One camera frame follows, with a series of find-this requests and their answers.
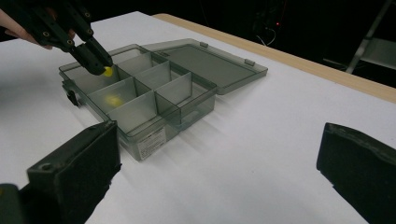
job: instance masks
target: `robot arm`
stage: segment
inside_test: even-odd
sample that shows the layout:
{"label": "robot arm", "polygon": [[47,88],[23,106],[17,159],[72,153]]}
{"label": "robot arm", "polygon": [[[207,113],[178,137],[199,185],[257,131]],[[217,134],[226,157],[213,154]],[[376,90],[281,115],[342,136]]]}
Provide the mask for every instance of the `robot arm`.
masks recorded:
{"label": "robot arm", "polygon": [[[112,59],[93,37],[91,14],[79,0],[1,0],[0,8],[38,44],[70,53],[93,75],[111,72]],[[46,8],[56,12],[56,20]],[[68,35],[70,29],[85,43],[76,46]]]}

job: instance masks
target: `table surface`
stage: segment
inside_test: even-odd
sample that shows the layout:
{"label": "table surface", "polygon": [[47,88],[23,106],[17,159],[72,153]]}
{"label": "table surface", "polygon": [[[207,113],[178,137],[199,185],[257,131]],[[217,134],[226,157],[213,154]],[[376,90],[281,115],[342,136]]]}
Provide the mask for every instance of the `table surface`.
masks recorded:
{"label": "table surface", "polygon": [[[332,122],[396,147],[394,89],[169,15],[133,12],[92,29],[107,50],[193,38],[269,70],[217,96],[145,161],[121,149],[87,223],[365,223],[316,169],[321,135]],[[64,94],[58,68],[70,55],[21,40],[0,43],[0,55],[0,183],[21,188],[27,168],[98,120]]]}

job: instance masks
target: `transparent plastic box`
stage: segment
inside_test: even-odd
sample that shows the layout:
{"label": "transparent plastic box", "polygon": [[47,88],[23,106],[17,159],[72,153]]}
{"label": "transparent plastic box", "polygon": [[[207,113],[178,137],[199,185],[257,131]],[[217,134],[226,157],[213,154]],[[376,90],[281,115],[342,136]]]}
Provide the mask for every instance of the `transparent plastic box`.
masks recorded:
{"label": "transparent plastic box", "polygon": [[109,52],[113,75],[94,76],[78,63],[60,67],[63,87],[75,105],[100,120],[116,120],[120,144],[142,161],[210,113],[216,94],[226,94],[267,68],[193,39]]}

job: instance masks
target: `black object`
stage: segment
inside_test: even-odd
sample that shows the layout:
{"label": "black object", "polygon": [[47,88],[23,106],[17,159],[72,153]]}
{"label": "black object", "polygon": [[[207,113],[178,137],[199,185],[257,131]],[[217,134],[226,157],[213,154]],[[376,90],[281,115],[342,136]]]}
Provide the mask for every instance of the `black object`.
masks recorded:
{"label": "black object", "polygon": [[85,223],[120,170],[117,129],[93,125],[30,167],[23,189],[0,185],[0,223]]}
{"label": "black object", "polygon": [[[79,0],[1,0],[2,8],[43,46],[51,45],[69,52],[94,75],[105,72],[113,61],[107,51],[93,37],[91,13]],[[48,8],[56,12],[56,19]],[[75,46],[68,35],[72,29],[85,41]]]}
{"label": "black object", "polygon": [[396,223],[396,150],[326,123],[317,168],[369,223]]}

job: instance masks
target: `plastic divider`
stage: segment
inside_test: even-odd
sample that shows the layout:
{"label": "plastic divider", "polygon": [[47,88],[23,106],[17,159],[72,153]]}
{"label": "plastic divider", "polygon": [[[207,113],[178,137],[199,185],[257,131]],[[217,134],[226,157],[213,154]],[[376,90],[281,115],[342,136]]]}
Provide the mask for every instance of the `plastic divider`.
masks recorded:
{"label": "plastic divider", "polygon": [[132,101],[111,110],[107,115],[118,122],[123,132],[128,133],[157,116],[154,92],[149,91],[138,96]]}
{"label": "plastic divider", "polygon": [[116,82],[113,85],[89,94],[88,97],[104,113],[107,113],[136,98],[134,78],[129,77],[123,81]]}

